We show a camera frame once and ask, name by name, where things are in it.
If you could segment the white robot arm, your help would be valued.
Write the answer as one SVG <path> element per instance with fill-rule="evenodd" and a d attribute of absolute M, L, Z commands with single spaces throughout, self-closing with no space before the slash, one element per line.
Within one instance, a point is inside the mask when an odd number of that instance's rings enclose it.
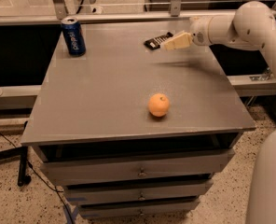
<path fill-rule="evenodd" d="M 261 2 L 245 3 L 233 15 L 192 17 L 187 32 L 174 35 L 161 46 L 173 50 L 191 44 L 257 50 L 276 79 L 276 20 Z M 276 224 L 276 130 L 256 157 L 245 224 Z"/>

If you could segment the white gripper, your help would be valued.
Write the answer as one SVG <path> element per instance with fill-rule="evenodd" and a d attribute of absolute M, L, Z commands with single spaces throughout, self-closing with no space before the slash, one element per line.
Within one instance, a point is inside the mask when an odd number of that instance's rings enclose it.
<path fill-rule="evenodd" d="M 188 48 L 193 42 L 198 46 L 210 46 L 209 27 L 212 18 L 209 16 L 191 17 L 190 33 L 181 31 L 164 41 L 160 47 L 165 50 Z"/>

